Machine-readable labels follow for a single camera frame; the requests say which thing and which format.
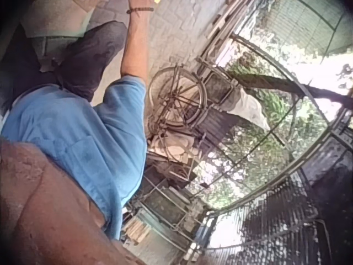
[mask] hand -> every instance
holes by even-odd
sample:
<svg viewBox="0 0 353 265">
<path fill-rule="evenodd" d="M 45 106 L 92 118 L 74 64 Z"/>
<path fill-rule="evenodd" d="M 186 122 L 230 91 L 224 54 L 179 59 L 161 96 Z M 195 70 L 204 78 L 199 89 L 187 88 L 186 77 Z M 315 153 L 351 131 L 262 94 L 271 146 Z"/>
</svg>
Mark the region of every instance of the hand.
<svg viewBox="0 0 353 265">
<path fill-rule="evenodd" d="M 153 7 L 154 0 L 129 0 L 130 8 Z"/>
</svg>

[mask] man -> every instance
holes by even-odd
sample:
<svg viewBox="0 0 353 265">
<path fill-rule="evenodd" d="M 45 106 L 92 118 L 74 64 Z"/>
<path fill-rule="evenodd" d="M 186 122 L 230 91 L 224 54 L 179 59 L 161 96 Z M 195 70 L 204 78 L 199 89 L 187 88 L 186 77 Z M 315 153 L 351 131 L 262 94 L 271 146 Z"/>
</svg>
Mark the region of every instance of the man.
<svg viewBox="0 0 353 265">
<path fill-rule="evenodd" d="M 53 73 L 39 71 L 34 50 L 19 28 L 1 63 L 14 80 L 2 136 L 34 144 L 63 170 L 77 187 L 73 192 L 81 205 L 88 205 L 89 215 L 111 240 L 119 238 L 121 209 L 141 183 L 147 148 L 143 106 L 153 1 L 129 4 L 122 79 L 107 88 L 103 103 L 94 108 L 89 102 L 104 68 L 124 45 L 126 30 L 120 23 L 88 31 L 68 48 Z"/>
</svg>

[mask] dark pants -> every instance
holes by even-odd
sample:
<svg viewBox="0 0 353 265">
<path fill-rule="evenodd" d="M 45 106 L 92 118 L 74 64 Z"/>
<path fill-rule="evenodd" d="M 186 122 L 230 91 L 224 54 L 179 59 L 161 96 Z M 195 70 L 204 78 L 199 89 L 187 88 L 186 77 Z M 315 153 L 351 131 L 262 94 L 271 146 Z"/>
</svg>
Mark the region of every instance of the dark pants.
<svg viewBox="0 0 353 265">
<path fill-rule="evenodd" d="M 0 63 L 2 96 L 13 102 L 22 93 L 43 84 L 59 84 L 70 92 L 92 101 L 103 72 L 124 47 L 127 29 L 112 21 L 86 32 L 84 37 L 68 46 L 62 63 L 54 72 L 40 72 L 40 63 L 20 25 Z"/>
</svg>

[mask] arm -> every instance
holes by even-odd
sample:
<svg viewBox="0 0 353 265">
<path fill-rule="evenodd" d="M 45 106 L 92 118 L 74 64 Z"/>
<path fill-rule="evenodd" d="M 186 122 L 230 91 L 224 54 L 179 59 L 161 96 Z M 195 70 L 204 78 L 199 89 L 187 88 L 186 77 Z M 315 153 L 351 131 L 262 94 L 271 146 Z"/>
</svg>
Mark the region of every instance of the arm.
<svg viewBox="0 0 353 265">
<path fill-rule="evenodd" d="M 152 7 L 152 0 L 129 0 L 130 8 Z M 152 12 L 138 11 L 130 15 L 121 76 L 136 76 L 147 83 L 148 76 L 148 28 Z"/>
</svg>

